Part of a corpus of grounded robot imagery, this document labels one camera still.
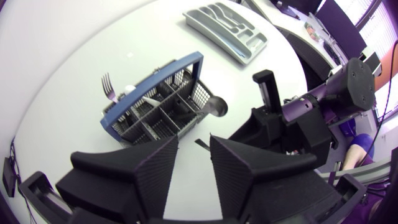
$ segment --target metal spoon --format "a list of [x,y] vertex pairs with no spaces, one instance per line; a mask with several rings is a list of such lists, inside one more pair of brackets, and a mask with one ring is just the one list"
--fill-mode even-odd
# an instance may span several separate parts
[[216,117],[222,117],[228,112],[228,105],[225,100],[219,96],[212,96],[206,102],[202,109],[195,111],[194,113],[179,114],[174,116],[174,119],[180,120],[196,116],[197,114],[212,114]]

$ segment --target dishwasher cutlery basket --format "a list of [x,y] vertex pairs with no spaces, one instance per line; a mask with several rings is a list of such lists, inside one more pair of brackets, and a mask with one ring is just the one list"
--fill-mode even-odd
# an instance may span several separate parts
[[[136,89],[122,94],[118,103],[103,111],[101,124],[118,141],[142,144],[177,135],[180,139],[206,114],[175,119],[178,114],[203,108],[213,94],[199,80],[203,55],[199,52],[175,60],[141,81]],[[160,102],[153,107],[143,96]]]

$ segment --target cable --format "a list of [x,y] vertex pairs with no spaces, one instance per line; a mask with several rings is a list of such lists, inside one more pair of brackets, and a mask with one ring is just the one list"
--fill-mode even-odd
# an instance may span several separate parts
[[374,139],[373,139],[373,142],[372,142],[372,144],[371,144],[371,147],[369,147],[369,149],[366,151],[366,155],[365,155],[365,157],[363,157],[363,159],[362,159],[361,162],[359,163],[359,166],[362,166],[363,162],[365,161],[365,159],[366,159],[367,156],[369,155],[369,152],[370,152],[371,148],[373,147],[374,142],[376,141],[377,135],[379,134],[381,125],[383,124],[384,116],[386,115],[387,106],[388,106],[388,101],[389,101],[389,99],[390,99],[390,92],[391,92],[392,66],[394,65],[394,54],[395,54],[395,50],[396,50],[397,44],[398,44],[398,40],[396,40],[396,41],[394,42],[394,47],[392,48],[391,70],[390,70],[390,84],[389,84],[389,87],[388,87],[388,95],[387,95],[386,108],[384,109],[383,117],[381,118],[379,127],[377,128],[377,132],[376,132],[376,135],[374,136]]
[[29,206],[29,203],[28,203],[25,195],[19,190],[19,184],[21,184],[22,181],[21,181],[21,175],[20,175],[19,166],[18,166],[18,162],[17,162],[17,156],[16,156],[16,153],[15,153],[14,140],[15,140],[15,137],[12,139],[11,144],[10,144],[10,158],[11,158],[11,161],[12,161],[12,166],[14,164],[17,166],[18,192],[25,200],[27,211],[29,212],[30,224],[32,224],[32,223],[37,224],[36,219],[33,216],[32,211],[30,210],[30,206]]

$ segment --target spoon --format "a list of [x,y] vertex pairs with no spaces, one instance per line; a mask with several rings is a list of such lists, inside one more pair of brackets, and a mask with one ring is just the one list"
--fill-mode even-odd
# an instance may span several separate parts
[[212,96],[206,102],[202,109],[195,111],[194,113],[179,114],[174,116],[174,119],[180,120],[196,116],[197,114],[212,114],[216,117],[224,116],[228,111],[228,105],[225,100],[219,96]]
[[[124,94],[127,95],[129,93],[131,93],[133,90],[135,90],[136,87],[133,85],[126,85],[126,87],[124,87]],[[159,106],[160,102],[151,98],[148,98],[146,96],[143,96],[142,99],[149,103],[150,105],[152,105],[153,107]]]

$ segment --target white table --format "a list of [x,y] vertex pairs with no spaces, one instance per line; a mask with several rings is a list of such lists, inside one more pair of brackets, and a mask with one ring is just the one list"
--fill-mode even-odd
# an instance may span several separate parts
[[[228,138],[262,105],[252,75],[274,71],[280,98],[306,92],[301,64],[282,34],[261,16],[230,1],[223,1],[266,35],[267,47],[247,66],[240,65],[212,41],[189,27],[182,12],[214,0],[150,3],[102,30],[71,55],[41,89],[16,135],[22,179],[44,172],[53,186],[72,169],[70,154],[108,152],[121,148],[100,125],[101,111],[109,104],[101,76],[109,72],[114,89],[135,84],[173,58],[199,51],[205,58],[202,82],[229,106],[226,116],[207,116],[179,144],[164,218],[211,220],[221,218],[210,153],[193,141],[206,143],[210,133]],[[20,196],[11,207],[23,216]]]
[[[299,16],[300,20],[283,14],[273,5],[273,3],[270,2],[270,0],[247,0],[246,2],[253,11],[256,11],[276,26],[276,28],[286,36],[290,44],[293,45],[296,52],[303,57],[303,59],[317,73],[327,75],[331,68],[335,68],[337,66],[323,48],[323,42],[316,42],[311,39],[307,30],[304,28],[304,24],[307,21],[308,16],[295,9],[292,10]],[[327,34],[320,29],[317,29],[317,33],[324,37],[327,36]],[[342,56],[343,64],[347,62],[348,60],[339,46],[334,45],[333,47],[338,54]]]

